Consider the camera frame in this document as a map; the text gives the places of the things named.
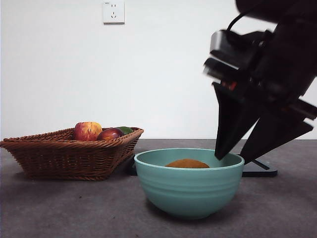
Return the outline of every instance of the wall socket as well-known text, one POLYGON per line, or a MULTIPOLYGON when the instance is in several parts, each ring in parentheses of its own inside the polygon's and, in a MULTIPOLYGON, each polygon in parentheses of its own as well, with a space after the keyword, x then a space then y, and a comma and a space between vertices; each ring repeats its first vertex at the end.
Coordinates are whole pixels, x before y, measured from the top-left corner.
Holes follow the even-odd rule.
POLYGON ((103 4, 104 24, 124 24, 124 1, 106 1, 103 4))

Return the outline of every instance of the apple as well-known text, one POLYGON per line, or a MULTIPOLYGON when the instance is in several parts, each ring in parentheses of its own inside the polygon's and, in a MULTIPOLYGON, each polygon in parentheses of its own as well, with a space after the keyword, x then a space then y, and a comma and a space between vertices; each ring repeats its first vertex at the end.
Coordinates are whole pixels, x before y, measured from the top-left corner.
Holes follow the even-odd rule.
POLYGON ((116 139, 118 137, 121 137, 123 135, 124 135, 124 133, 122 132, 122 130, 120 130, 118 128, 109 128, 109 129, 102 131, 98 135, 97 140, 112 140, 112 139, 116 139))
POLYGON ((97 122, 79 122, 74 128, 74 139, 81 141, 94 141, 97 139, 102 127, 97 122))

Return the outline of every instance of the ceramic bowl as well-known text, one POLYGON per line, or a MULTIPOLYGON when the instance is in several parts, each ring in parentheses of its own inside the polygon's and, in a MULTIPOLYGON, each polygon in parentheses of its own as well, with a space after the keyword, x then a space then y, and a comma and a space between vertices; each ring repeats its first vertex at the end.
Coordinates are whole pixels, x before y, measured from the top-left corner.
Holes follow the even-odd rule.
POLYGON ((228 154, 222 160, 214 150, 168 148, 139 153, 135 165, 147 198, 159 209, 183 219, 200 219, 220 210, 236 193, 244 167, 242 157, 228 154), (179 159, 195 159, 204 169, 165 167, 179 159))

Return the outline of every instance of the gray table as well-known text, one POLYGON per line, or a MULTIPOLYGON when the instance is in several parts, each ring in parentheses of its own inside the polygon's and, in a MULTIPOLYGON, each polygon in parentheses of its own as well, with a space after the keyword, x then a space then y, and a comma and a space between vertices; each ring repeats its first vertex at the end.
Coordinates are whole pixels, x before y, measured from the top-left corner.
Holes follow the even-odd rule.
MULTIPOLYGON (((233 150, 240 151, 242 143, 233 150)), ((136 152, 214 148, 214 140, 139 140, 136 152)), ((297 140, 262 160, 274 178, 242 178, 234 199, 208 218, 182 221, 157 209, 137 177, 116 169, 108 180, 35 181, 1 151, 1 238, 316 238, 317 141, 297 140)))

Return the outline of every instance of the woven basket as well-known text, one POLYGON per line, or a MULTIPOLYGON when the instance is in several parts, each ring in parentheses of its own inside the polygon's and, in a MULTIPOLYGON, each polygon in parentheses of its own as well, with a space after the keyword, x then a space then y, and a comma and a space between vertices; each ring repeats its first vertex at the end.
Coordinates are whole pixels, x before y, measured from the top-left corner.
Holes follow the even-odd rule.
POLYGON ((0 147, 9 151, 31 179, 104 180, 125 159, 144 132, 107 141, 73 140, 74 128, 39 135, 6 138, 0 147))

